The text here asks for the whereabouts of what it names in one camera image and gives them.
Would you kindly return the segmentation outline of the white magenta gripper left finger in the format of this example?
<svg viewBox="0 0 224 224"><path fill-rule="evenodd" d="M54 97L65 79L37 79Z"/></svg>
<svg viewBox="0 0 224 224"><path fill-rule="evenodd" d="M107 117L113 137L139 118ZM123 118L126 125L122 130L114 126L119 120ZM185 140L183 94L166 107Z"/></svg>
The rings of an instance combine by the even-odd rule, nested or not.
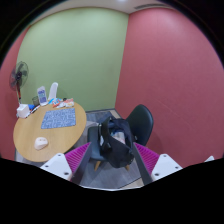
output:
<svg viewBox="0 0 224 224"><path fill-rule="evenodd" d="M80 181L91 156L91 143L88 142L66 154L57 153L41 166L41 169L68 181Z"/></svg>

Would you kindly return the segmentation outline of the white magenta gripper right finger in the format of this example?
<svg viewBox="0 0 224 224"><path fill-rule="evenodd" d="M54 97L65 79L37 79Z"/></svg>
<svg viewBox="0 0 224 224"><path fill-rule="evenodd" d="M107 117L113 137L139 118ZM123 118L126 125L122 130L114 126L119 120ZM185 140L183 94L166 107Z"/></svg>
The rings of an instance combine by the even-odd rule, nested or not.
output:
<svg viewBox="0 0 224 224"><path fill-rule="evenodd" d="M159 180L182 169L168 154L157 154L138 143L133 145L133 153L144 182Z"/></svg>

